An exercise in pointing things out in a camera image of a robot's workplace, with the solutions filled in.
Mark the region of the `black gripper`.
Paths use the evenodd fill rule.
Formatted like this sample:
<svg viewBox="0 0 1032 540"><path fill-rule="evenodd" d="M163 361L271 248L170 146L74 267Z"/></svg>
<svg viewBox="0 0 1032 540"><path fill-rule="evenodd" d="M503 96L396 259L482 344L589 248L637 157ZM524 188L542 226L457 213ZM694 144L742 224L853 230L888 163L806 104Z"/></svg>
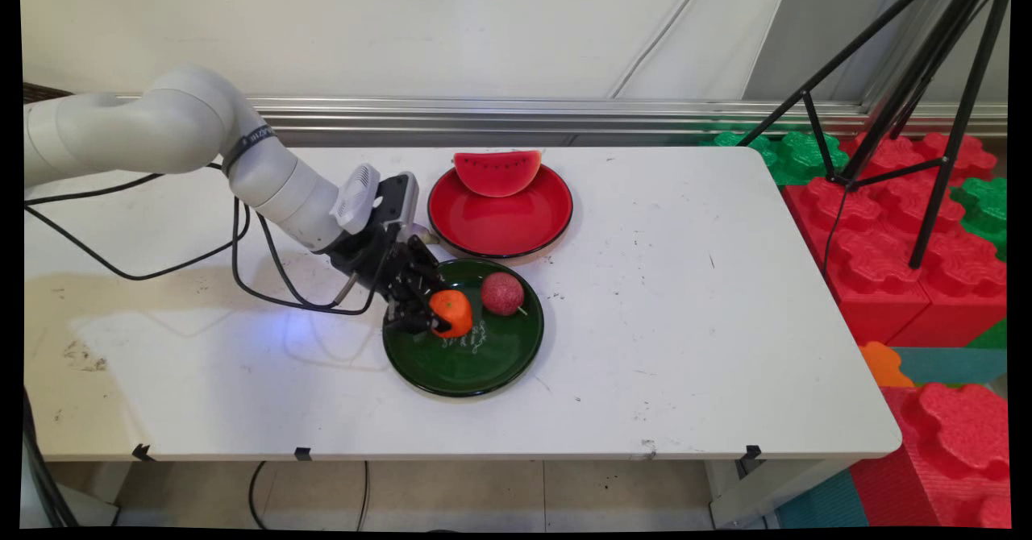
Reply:
<svg viewBox="0 0 1032 540"><path fill-rule="evenodd" d="M357 276L357 285L388 293L385 330L452 330L452 324L429 305L432 295L446 289L436 254L420 236L404 242L402 232L402 225L372 225L357 235L336 240L326 249L326 256L333 268ZM398 280L408 268L423 280Z"/></svg>

